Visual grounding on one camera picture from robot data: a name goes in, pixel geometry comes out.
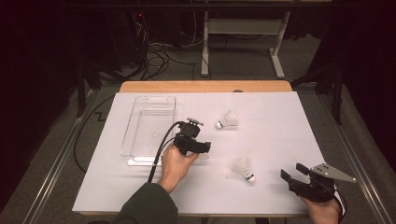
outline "person's left hand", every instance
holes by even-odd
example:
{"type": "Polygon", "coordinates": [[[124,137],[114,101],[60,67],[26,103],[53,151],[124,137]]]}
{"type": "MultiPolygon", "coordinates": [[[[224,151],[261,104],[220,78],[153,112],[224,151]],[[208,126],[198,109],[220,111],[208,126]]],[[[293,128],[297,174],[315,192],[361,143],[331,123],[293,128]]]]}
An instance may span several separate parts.
{"type": "Polygon", "coordinates": [[[184,156],[178,148],[171,144],[163,152],[162,170],[163,175],[157,182],[168,193],[171,193],[178,182],[187,174],[192,163],[198,158],[198,153],[184,156]]]}

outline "dark background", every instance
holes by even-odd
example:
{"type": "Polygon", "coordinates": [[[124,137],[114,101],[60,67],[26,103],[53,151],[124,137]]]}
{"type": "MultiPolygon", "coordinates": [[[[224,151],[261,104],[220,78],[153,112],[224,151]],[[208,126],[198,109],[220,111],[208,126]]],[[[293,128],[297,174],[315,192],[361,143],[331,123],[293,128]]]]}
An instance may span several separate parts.
{"type": "MultiPolygon", "coordinates": [[[[65,14],[57,7],[61,3],[37,0],[0,4],[1,209],[51,123],[68,105],[79,63],[95,61],[119,70],[122,64],[136,59],[134,49],[139,46],[130,27],[135,13],[65,14]]],[[[333,17],[329,13],[291,13],[285,38],[298,39],[307,34],[322,38],[311,71],[334,58],[341,59],[344,81],[355,105],[396,170],[396,28],[390,3],[373,0],[367,2],[366,9],[340,11],[333,17]]],[[[190,13],[150,11],[145,15],[155,37],[175,46],[182,41],[180,31],[187,35],[194,32],[190,13]]],[[[202,31],[203,12],[196,15],[198,31],[202,31]]],[[[230,12],[217,15],[251,16],[230,12]]]]}

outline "sleeve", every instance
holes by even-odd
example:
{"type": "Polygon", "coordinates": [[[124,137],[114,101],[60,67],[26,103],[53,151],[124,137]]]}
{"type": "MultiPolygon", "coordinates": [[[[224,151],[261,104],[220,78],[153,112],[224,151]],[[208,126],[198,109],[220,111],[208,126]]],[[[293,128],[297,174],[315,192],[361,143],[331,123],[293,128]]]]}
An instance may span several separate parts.
{"type": "Polygon", "coordinates": [[[111,224],[176,224],[177,207],[163,187],[144,184],[124,204],[111,224]]]}

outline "white tabletop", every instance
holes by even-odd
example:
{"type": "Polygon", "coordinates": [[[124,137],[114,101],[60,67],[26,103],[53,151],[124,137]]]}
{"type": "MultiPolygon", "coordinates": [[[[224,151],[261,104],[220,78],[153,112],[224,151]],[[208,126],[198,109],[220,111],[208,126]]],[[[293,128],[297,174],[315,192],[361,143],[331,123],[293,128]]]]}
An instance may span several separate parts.
{"type": "MultiPolygon", "coordinates": [[[[212,143],[210,158],[196,161],[171,193],[181,215],[306,216],[306,207],[280,177],[284,169],[309,182],[296,163],[313,167],[324,162],[296,92],[117,93],[73,211],[117,213],[147,182],[150,166],[129,166],[120,155],[137,96],[175,96],[176,120],[203,122],[197,141],[212,143]],[[217,130],[216,122],[229,109],[239,125],[217,130]],[[248,158],[254,184],[232,170],[240,157],[248,158]]],[[[160,176],[161,166],[153,182],[160,176]]]]}

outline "white shuttlecock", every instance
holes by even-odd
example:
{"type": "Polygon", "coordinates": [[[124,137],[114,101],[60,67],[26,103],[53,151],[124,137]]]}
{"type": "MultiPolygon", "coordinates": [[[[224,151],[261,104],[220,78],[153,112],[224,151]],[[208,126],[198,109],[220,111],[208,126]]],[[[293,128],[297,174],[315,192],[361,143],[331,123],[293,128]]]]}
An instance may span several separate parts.
{"type": "Polygon", "coordinates": [[[235,113],[232,110],[229,110],[227,114],[224,116],[224,118],[216,123],[216,128],[222,129],[224,127],[236,126],[236,125],[238,125],[238,119],[236,118],[235,113]]]}
{"type": "Polygon", "coordinates": [[[248,160],[246,158],[240,159],[233,165],[233,170],[241,174],[249,183],[254,183],[256,177],[251,172],[250,166],[248,165],[248,160]]]}

